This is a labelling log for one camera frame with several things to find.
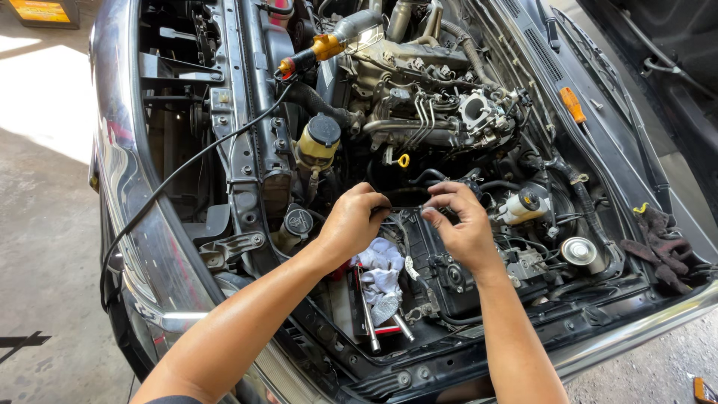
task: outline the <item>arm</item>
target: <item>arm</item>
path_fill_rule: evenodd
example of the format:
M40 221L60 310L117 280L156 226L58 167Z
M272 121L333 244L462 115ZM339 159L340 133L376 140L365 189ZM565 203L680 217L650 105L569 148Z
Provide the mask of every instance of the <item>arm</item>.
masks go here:
M317 282L369 246L389 206L389 200L367 183L347 191L313 242L185 333L152 370L132 403L168 395L188 395L202 403L219 401Z
M439 232L447 251L474 276L484 321L491 382L499 403L568 403L559 376L533 330L493 243L486 211L464 184L429 188L421 215ZM449 206L453 226L436 209Z

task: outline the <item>black car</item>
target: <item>black car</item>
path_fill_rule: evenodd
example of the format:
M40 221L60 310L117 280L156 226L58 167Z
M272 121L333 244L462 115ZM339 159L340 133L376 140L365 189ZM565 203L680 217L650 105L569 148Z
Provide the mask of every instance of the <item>black car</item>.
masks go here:
M579 3L715 215L717 8ZM564 381L718 304L718 252L671 192L615 66L541 0L106 1L90 59L102 304L140 380L316 237L361 181L393 205L379 235L406 258L409 332L390 321L373 344L354 272L338 268L225 402L493 396L474 281L419 216L439 181L467 184L485 207ZM651 244L638 219L652 208L661 240L683 246L672 252L686 271L670 282L622 247Z

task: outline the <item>engine bay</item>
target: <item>engine bay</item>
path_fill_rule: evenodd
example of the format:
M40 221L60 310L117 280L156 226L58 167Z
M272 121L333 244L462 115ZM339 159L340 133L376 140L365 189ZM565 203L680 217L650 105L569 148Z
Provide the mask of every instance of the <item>engine bay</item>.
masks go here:
M479 349L469 343L483 335L475 281L420 215L431 185L458 181L474 193L534 325L569 315L608 324L596 305L647 290L643 268L616 245L629 236L614 191L567 135L494 6L143 2L141 89L162 175L283 97L168 188L215 277L245 285L288 260L357 183L391 201L377 236L404 259L398 319L372 324L377 339L370 336L358 316L367 307L360 273L348 265L325 277L285 327L318 378L355 397L382 401L404 389L362 392L356 383L395 375L385 367L402 360L439 356L449 340ZM195 82L179 80L187 72ZM547 339L562 344L590 326L561 325Z

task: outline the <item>yellow battery label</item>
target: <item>yellow battery label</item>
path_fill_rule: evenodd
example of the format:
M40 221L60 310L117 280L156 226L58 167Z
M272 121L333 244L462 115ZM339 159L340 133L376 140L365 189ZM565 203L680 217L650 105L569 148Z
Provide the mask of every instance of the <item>yellow battery label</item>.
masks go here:
M22 19L33 21L70 22L62 4L48 1L10 0Z

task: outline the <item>orange screwdriver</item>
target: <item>orange screwdriver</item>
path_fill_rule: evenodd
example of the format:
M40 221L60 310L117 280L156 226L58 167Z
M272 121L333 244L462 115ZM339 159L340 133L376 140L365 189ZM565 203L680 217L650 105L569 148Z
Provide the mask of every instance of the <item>orange screwdriver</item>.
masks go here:
M583 129L588 138L593 140L591 133L588 132L588 128L586 127L586 116L583 114L583 111L581 111L581 104L579 104L579 99L576 97L576 94L574 94L570 88L563 87L561 89L561 99L564 100L564 104L571 113L571 116L574 117L574 121Z

